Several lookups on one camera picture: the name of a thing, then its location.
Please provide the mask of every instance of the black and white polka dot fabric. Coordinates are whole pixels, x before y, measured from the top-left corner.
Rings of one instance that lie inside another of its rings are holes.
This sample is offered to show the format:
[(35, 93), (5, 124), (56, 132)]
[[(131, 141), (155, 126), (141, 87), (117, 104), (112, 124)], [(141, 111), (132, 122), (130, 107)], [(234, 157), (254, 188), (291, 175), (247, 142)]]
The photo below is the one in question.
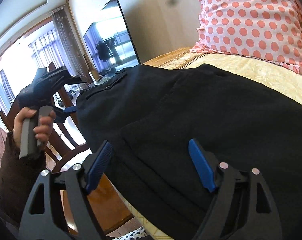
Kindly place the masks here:
[(145, 231), (144, 227), (140, 227), (134, 231), (132, 231), (131, 233), (126, 234), (125, 236), (121, 236), (118, 238), (115, 238), (114, 240), (137, 240), (140, 239), (142, 237), (147, 236), (147, 232)]

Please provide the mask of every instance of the silver screw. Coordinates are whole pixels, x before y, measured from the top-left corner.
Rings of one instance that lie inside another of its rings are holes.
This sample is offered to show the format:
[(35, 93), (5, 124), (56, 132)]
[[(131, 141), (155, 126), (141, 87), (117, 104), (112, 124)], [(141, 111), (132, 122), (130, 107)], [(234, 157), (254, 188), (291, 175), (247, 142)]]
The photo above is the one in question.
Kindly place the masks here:
[(229, 164), (227, 164), (227, 163), (220, 163), (220, 168), (225, 170), (225, 169), (229, 168)]
[(78, 170), (81, 169), (81, 168), (82, 168), (82, 165), (81, 165), (80, 163), (74, 164), (74, 165), (72, 166), (72, 169), (74, 169), (75, 171), (78, 171)]
[(254, 175), (259, 175), (259, 174), (260, 174), (260, 171), (259, 171), (257, 168), (254, 168), (254, 169), (252, 169), (252, 173), (253, 173)]
[(42, 176), (47, 176), (49, 174), (49, 171), (48, 170), (42, 170), (41, 171), (41, 175)]

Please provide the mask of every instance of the person's hand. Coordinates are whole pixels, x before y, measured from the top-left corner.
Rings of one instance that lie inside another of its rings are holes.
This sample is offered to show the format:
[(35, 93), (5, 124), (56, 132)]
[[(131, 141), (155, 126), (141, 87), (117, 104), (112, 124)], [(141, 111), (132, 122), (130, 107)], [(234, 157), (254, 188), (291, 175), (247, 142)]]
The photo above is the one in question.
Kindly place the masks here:
[[(25, 118), (31, 118), (35, 115), (36, 110), (29, 109), (28, 107), (22, 108), (22, 110), (16, 115), (14, 119), (13, 128), (13, 139), (15, 145), (19, 148), (21, 145), (21, 133), (22, 125)], [(47, 142), (49, 141), (49, 136), (52, 133), (53, 121), (56, 118), (54, 111), (51, 111), (49, 116), (43, 116), (40, 118), (40, 126), (33, 129), (35, 138), (42, 142), (41, 150), (44, 150)]]

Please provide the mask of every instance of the pink polka dot pillow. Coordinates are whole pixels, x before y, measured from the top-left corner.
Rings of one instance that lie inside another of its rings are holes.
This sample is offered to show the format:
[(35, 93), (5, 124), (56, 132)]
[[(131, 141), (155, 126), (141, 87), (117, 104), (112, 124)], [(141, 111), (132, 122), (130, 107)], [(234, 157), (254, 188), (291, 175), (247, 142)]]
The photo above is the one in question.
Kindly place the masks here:
[(302, 74), (302, 6), (296, 0), (199, 0), (191, 52), (255, 57)]

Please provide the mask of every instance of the tv screen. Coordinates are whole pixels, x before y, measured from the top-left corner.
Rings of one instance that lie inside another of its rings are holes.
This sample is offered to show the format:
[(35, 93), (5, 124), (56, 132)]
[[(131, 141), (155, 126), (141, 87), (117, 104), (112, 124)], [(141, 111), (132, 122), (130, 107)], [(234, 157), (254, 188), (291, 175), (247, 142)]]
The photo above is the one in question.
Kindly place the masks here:
[(83, 36), (100, 75), (140, 64), (118, 0), (109, 0)]

